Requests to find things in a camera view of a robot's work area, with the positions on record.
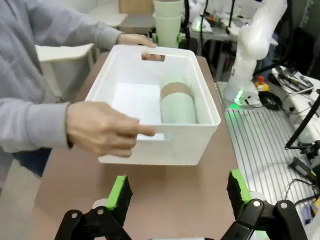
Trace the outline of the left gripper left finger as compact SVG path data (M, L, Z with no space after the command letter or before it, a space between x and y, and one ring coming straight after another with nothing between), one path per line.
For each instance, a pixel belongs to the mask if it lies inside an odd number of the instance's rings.
M126 175L117 176L107 203L87 213L69 210L64 214L56 233L56 240L130 240L124 229L133 192Z

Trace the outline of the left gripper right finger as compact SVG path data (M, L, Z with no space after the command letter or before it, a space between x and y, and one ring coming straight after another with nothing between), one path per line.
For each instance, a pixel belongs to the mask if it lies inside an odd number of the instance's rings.
M270 240L306 240L305 229L290 200L275 205L252 198L239 169L229 172L227 184L235 221L223 235L223 240L249 240L254 232L266 233Z

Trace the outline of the person's left hand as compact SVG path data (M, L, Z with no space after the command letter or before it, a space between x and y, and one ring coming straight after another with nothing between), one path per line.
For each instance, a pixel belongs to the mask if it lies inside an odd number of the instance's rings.
M145 35L142 34L125 34L122 33L117 37L116 40L117 45L132 45L132 46L146 46L148 48L155 48L157 45L149 40ZM152 60L152 61L160 61L162 57L157 54L151 54L148 52L143 52L141 54L142 60Z

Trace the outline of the person's right hand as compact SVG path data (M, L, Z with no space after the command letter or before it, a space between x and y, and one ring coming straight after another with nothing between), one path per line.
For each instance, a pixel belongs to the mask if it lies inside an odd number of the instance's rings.
M140 124L104 102L82 101L70 104L66 112L69 143L98 157L132 155L139 134L153 137L153 127Z

